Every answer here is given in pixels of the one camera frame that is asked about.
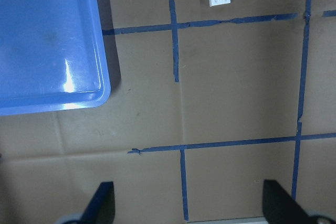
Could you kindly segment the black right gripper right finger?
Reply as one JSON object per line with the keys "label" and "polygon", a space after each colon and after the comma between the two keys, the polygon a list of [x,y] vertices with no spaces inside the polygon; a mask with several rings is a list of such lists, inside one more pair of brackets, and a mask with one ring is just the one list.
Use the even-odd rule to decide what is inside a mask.
{"label": "black right gripper right finger", "polygon": [[308,214],[276,181],[265,179],[262,189],[263,215],[268,223],[309,223]]}

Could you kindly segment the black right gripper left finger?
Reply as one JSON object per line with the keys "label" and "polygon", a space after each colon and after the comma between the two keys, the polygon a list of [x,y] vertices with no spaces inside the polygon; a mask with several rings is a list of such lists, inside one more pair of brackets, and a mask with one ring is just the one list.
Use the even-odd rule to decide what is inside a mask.
{"label": "black right gripper left finger", "polygon": [[102,182],[79,221],[80,223],[113,223],[114,218],[114,184],[113,182]]}

